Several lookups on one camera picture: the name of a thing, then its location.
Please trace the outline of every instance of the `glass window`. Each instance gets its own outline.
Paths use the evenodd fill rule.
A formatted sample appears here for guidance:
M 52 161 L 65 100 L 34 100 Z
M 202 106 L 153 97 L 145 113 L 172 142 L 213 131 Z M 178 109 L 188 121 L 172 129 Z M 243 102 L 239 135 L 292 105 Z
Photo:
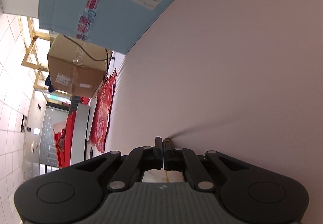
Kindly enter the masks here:
M 38 38 L 36 40 L 36 52 L 39 64 L 48 67 L 47 54 L 50 50 L 50 41 Z
M 45 72 L 45 71 L 42 71 L 41 72 L 42 74 L 42 77 L 44 77 L 45 79 L 48 77 L 49 73 L 48 72 Z
M 48 30 L 40 29 L 40 28 L 39 28 L 39 21 L 38 21 L 38 18 L 33 18 L 33 26 L 34 26 L 34 30 L 35 30 L 35 31 L 49 34 L 49 31 L 48 31 Z
M 37 65 L 36 57 L 34 54 L 30 54 L 29 58 L 30 58 L 30 61 L 29 61 L 30 63 Z
M 45 165 L 39 164 L 39 175 L 45 174 Z

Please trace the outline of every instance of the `white wall tile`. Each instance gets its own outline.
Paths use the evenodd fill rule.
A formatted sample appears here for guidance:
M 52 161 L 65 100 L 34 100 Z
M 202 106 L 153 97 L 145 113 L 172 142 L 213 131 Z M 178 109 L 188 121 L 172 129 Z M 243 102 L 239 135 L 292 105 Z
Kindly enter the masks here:
M 14 191 L 14 179 L 13 179 L 12 173 L 10 173 L 6 178 L 7 178 L 8 194 L 11 194 Z
M 16 15 L 11 15 L 11 14 L 7 14 L 8 16 L 8 21 L 9 23 L 12 23 L 12 21 L 15 19 Z
M 5 172 L 5 155 L 0 156 L 0 179 L 4 178 L 7 174 Z
M 17 88 L 17 91 L 16 91 L 16 98 L 12 104 L 12 108 L 16 111 L 19 111 L 19 105 L 20 105 L 20 100 L 21 100 L 21 97 L 22 97 L 22 92 Z
M 10 87 L 12 87 L 13 89 L 18 88 L 17 82 L 21 78 L 21 73 L 20 73 L 21 62 L 19 58 L 20 58 L 20 54 L 19 54 L 17 45 L 14 44 L 4 64 L 4 69 L 7 71 L 8 75 L 12 79 L 13 83 L 10 84 Z
M 10 107 L 12 107 L 13 102 L 15 101 L 15 92 L 13 88 L 10 87 L 7 90 L 7 94 L 5 95 L 4 103 Z
M 5 154 L 7 145 L 7 131 L 0 130 L 0 155 Z
M 21 167 L 23 163 L 23 151 L 19 150 L 18 151 L 18 166 Z
M 17 211 L 13 213 L 12 217 L 14 219 L 14 224 L 20 224 L 21 219 Z
M 5 172 L 6 175 L 12 172 L 12 153 L 5 155 Z
M 19 150 L 19 141 L 20 141 L 20 133 L 15 132 L 12 151 L 18 151 Z
M 22 92 L 24 93 L 24 95 L 28 95 L 28 90 L 29 90 L 29 84 L 28 84 L 28 74 L 24 71 L 21 72 L 21 88 L 22 88 Z
M 21 58 L 21 61 L 22 61 L 22 59 L 24 59 L 24 57 L 25 57 L 25 55 L 26 55 L 26 48 L 24 47 L 23 49 L 22 49 L 22 52 L 21 52 L 21 54 L 20 54 L 20 56 L 22 57 Z
M 11 113 L 11 108 L 7 105 L 3 105 L 1 117 L 0 117 L 0 129 L 8 130 L 10 113 Z
M 30 71 L 30 68 L 29 68 L 29 67 L 22 66 L 22 68 L 23 68 L 23 71 L 22 71 L 22 72 L 23 72 L 24 74 L 26 74 L 26 75 L 27 75 L 27 74 L 29 74 L 29 71 Z
M 20 35 L 20 28 L 19 28 L 19 22 L 17 17 L 15 17 L 12 23 L 10 24 L 10 28 L 12 31 L 12 35 L 14 36 L 14 39 L 16 41 Z
M 25 115 L 25 116 L 27 116 L 27 115 L 28 115 L 29 106 L 30 106 L 30 100 L 27 98 L 27 100 L 26 100 L 26 105 L 25 105 L 25 109 L 24 109 L 24 115 Z
M 33 74 L 35 74 L 35 71 L 30 68 L 28 74 L 29 74 L 30 78 L 32 78 L 33 77 Z
M 0 39 L 3 37 L 5 31 L 9 27 L 9 22 L 6 14 L 0 12 Z
M 8 90 L 8 86 L 10 83 L 10 76 L 8 75 L 8 73 L 3 69 L 1 71 L 1 75 L 0 75 L 0 101 L 4 101 L 5 99 L 5 95 L 7 93 Z
M 3 108 L 3 103 L 0 101 L 0 117 L 1 117 L 1 113 L 2 113 L 2 108 Z
M 22 166 L 18 168 L 18 179 L 19 179 L 19 185 L 21 185 L 21 183 L 23 181 Z
M 24 141 L 25 141 L 25 132 L 21 132 L 19 138 L 19 150 L 24 148 Z
M 25 48 L 25 44 L 24 44 L 24 41 L 22 40 L 22 36 L 19 35 L 17 41 L 16 41 L 16 46 L 17 46 L 17 49 L 18 49 L 18 52 L 19 52 L 19 55 L 21 55 L 23 49 Z
M 0 206 L 0 223 L 6 223 L 2 206 Z
M 2 204 L 8 198 L 7 179 L 5 177 L 0 180 L 0 198 L 1 198 Z
M 19 112 L 24 113 L 27 97 L 24 94 L 21 94 Z
M 18 115 L 18 112 L 12 109 L 11 110 L 11 113 L 10 113 L 8 130 L 15 131 L 15 129 L 16 129 L 16 121 L 17 121 L 17 115 Z
M 13 218 L 13 216 L 11 216 L 11 218 L 10 218 L 10 220 L 9 220 L 8 224 L 14 224 L 14 218 Z
M 33 83 L 35 83 L 35 80 L 36 80 L 36 74 L 33 73 L 32 77 L 31 77 L 31 80 L 33 81 Z
M 23 117 L 23 114 L 21 114 L 21 113 L 18 113 L 17 114 L 17 121 L 16 121 L 15 132 L 20 133 L 21 123 L 22 123 L 22 117 Z
M 16 190 L 19 187 L 19 173 L 18 173 L 18 169 L 16 169 L 12 173 L 12 177 L 13 177 L 13 180 L 14 180 L 14 189 Z
M 18 169 L 18 154 L 18 151 L 12 153 L 12 170 Z
M 9 131 L 7 133 L 7 145 L 6 145 L 5 152 L 6 153 L 12 152 L 13 145 L 14 145 L 14 133 Z
M 20 56 L 19 56 L 19 58 L 18 58 L 18 62 L 19 62 L 19 64 L 20 64 L 20 70 L 19 70 L 19 73 L 21 74 L 23 71 L 23 67 L 24 66 L 22 66 L 21 65 L 21 63 L 22 63 L 22 61 L 24 60 L 24 57 L 25 57 L 25 54 L 22 54 L 22 53 L 20 53 Z
M 31 100 L 31 98 L 33 97 L 33 93 L 34 93 L 34 83 L 30 79 L 30 85 L 29 85 L 29 91 L 28 91 L 28 99 L 29 100 Z
M 12 47 L 15 44 L 11 29 L 8 28 L 0 40 L 0 63 L 4 66 Z
M 7 223 L 12 219 L 12 213 L 10 208 L 10 202 L 9 199 L 6 199 L 6 201 L 2 204 L 4 217 Z
M 9 195 L 9 203 L 10 203 L 10 208 L 11 208 L 11 214 L 13 214 L 16 210 L 16 207 L 14 204 L 14 193 L 13 192 Z

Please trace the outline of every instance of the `red banner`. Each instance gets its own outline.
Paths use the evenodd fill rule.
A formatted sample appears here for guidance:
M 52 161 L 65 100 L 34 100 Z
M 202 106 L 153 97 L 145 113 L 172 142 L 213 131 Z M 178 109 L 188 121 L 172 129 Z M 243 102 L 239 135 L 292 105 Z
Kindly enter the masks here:
M 104 153 L 105 140 L 109 129 L 109 120 L 113 96 L 116 89 L 117 70 L 101 86 L 97 98 L 90 140 L 101 153 Z

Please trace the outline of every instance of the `wooden frame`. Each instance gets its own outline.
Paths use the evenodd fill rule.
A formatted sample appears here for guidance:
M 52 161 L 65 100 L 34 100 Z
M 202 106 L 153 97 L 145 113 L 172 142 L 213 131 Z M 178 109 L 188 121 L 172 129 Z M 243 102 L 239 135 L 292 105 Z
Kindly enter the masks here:
M 38 85 L 38 81 L 39 81 L 40 78 L 42 80 L 46 79 L 46 77 L 44 77 L 42 75 L 42 71 L 49 72 L 49 69 L 47 67 L 45 67 L 45 66 L 42 66 L 39 63 L 35 44 L 36 44 L 36 40 L 38 38 L 53 42 L 54 41 L 54 36 L 51 35 L 51 34 L 35 31 L 34 24 L 33 24 L 33 19 L 31 17 L 27 17 L 27 21 L 28 21 L 29 35 L 30 35 L 30 38 L 31 38 L 31 43 L 30 43 L 30 46 L 28 46 L 28 47 L 27 47 L 27 43 L 26 43 L 26 40 L 25 40 L 25 37 L 24 37 L 23 25 L 22 25 L 22 22 L 21 22 L 21 18 L 20 18 L 20 16 L 18 17 L 20 33 L 21 33 L 21 37 L 23 39 L 25 49 L 26 49 L 26 54 L 24 56 L 24 59 L 22 60 L 21 65 L 29 67 L 29 68 L 32 68 L 32 69 L 35 69 L 35 70 L 38 70 L 38 73 L 36 74 L 36 79 L 35 79 L 35 82 L 34 82 L 34 89 L 40 90 L 40 91 L 48 91 L 47 87 Z M 30 54 L 35 55 L 36 64 L 28 62 L 28 59 L 30 59 Z M 59 91 L 56 91 L 55 94 L 59 95 L 61 97 L 65 97 L 65 98 L 70 98 L 72 96 L 72 95 L 70 95 L 68 93 L 59 92 Z

